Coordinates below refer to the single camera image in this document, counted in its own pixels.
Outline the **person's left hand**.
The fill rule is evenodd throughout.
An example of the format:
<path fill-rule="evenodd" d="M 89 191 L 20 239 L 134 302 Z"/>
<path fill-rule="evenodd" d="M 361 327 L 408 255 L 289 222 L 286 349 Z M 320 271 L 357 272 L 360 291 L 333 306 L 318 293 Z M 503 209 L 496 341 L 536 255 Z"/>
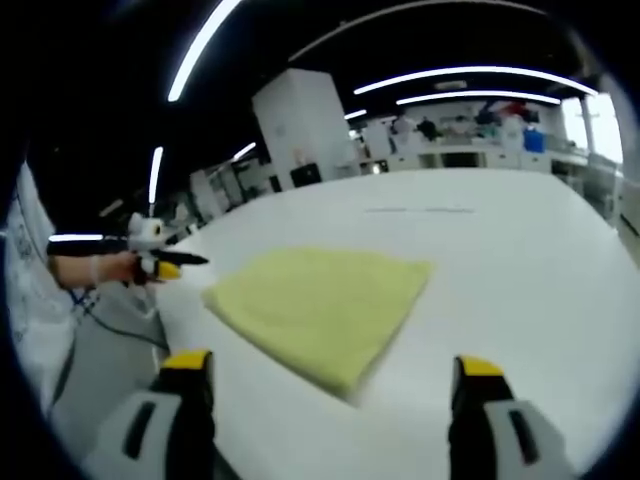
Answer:
<path fill-rule="evenodd" d="M 90 260 L 91 280 L 95 285 L 106 282 L 132 282 L 137 261 L 138 256 L 129 251 L 93 256 Z"/>

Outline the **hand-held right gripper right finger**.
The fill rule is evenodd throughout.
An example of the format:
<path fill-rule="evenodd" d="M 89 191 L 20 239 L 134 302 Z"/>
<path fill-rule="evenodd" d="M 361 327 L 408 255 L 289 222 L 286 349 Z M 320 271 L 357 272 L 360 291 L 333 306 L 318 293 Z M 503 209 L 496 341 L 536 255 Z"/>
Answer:
<path fill-rule="evenodd" d="M 454 358 L 448 444 L 451 479 L 575 477 L 559 430 L 479 357 Z"/>

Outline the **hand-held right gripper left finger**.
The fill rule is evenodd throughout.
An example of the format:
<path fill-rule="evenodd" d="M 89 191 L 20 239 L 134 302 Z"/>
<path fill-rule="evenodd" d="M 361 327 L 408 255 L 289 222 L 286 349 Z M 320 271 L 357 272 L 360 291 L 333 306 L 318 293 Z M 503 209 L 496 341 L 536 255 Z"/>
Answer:
<path fill-rule="evenodd" d="M 167 357 L 151 384 L 101 423 L 84 460 L 91 479 L 212 479 L 213 354 Z"/>

